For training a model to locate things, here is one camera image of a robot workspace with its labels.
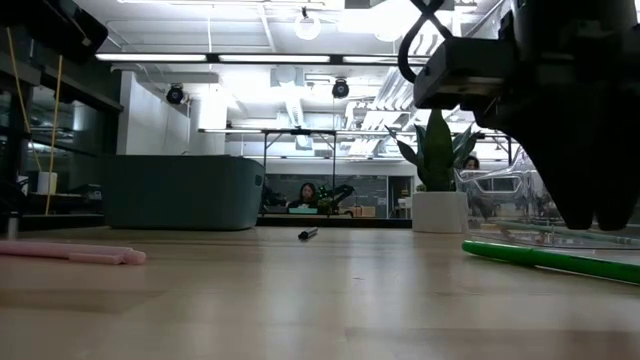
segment white planter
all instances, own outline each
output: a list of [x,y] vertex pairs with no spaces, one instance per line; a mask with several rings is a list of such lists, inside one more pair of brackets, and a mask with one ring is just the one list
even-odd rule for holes
[[412,196],[413,231],[464,234],[469,231],[467,194],[416,192]]

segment cable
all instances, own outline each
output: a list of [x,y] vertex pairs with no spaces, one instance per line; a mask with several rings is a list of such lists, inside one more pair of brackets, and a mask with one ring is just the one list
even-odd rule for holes
[[44,215],[49,215],[51,205],[51,174],[53,173],[53,154],[55,153],[56,131],[58,131],[58,110],[60,108],[60,84],[62,84],[62,55],[58,59],[58,83],[56,85],[56,103],[53,110],[53,133],[51,134],[51,153],[49,155],[49,183],[47,186],[47,205],[44,208]]
[[402,43],[400,43],[400,49],[398,50],[398,69],[402,77],[412,84],[416,81],[416,74],[409,66],[409,49],[411,48],[413,39],[418,35],[424,23],[430,20],[445,40],[453,37],[451,31],[442,25],[436,17],[436,11],[442,6],[443,2],[444,0],[432,0],[429,5],[425,5],[421,0],[411,0],[411,3],[422,12],[422,15],[420,15],[415,24],[409,29],[402,39]]
[[[7,36],[9,37],[9,54],[11,55],[11,66],[13,66],[13,75],[16,79],[16,88],[18,91],[18,99],[20,100],[20,107],[22,108],[22,118],[24,119],[24,126],[27,129],[27,134],[31,135],[31,125],[29,125],[29,118],[27,117],[27,108],[24,105],[24,97],[22,96],[22,87],[20,86],[20,77],[18,76],[18,65],[16,64],[16,55],[13,50],[13,37],[11,36],[11,29],[7,28]],[[33,139],[29,137],[29,144],[33,151],[33,156],[36,159],[36,165],[38,165],[38,172],[42,172],[42,166],[40,166],[40,159],[38,159],[38,152],[35,145],[33,145]]]

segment desk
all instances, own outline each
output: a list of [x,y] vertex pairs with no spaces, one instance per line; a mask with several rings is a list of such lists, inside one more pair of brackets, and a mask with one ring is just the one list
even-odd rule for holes
[[640,358],[639,286],[481,259],[457,236],[300,231],[23,234],[149,260],[0,258],[0,359]]
[[[296,218],[296,219],[326,219],[327,215],[319,215],[319,214],[264,214],[260,215],[265,218],[271,219],[287,219],[287,218]],[[351,215],[331,215],[332,219],[353,219]]]

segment white wall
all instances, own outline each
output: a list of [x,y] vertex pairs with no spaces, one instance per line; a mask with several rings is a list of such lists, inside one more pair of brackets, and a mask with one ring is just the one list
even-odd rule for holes
[[180,155],[189,151],[190,119],[161,96],[140,85],[134,73],[122,73],[120,103],[125,110],[118,124],[118,154]]

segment potted plant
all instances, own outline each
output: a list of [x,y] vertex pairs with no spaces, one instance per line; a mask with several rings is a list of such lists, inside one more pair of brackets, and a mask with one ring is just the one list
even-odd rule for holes
[[425,191],[412,196],[413,231],[431,233],[465,233],[468,230],[467,195],[456,191],[456,170],[476,145],[479,132],[472,126],[451,139],[451,131],[442,111],[433,109],[426,128],[416,126],[418,152],[399,141],[396,133],[387,128],[398,144],[400,153],[416,166]]

